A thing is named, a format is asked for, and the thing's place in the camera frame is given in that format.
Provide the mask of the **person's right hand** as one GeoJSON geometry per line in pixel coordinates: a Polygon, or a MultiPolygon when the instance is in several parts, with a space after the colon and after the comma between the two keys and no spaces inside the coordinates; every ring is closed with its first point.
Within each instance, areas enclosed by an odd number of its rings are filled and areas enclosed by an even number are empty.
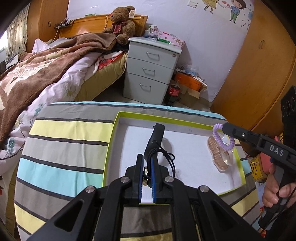
{"type": "Polygon", "coordinates": [[[277,204],[279,198],[290,197],[287,207],[291,207],[295,203],[295,192],[292,194],[293,190],[295,189],[295,182],[289,183],[279,188],[279,184],[274,176],[275,170],[276,166],[272,164],[269,168],[269,175],[267,177],[262,196],[263,205],[266,207],[272,207],[274,204],[277,204]]]}

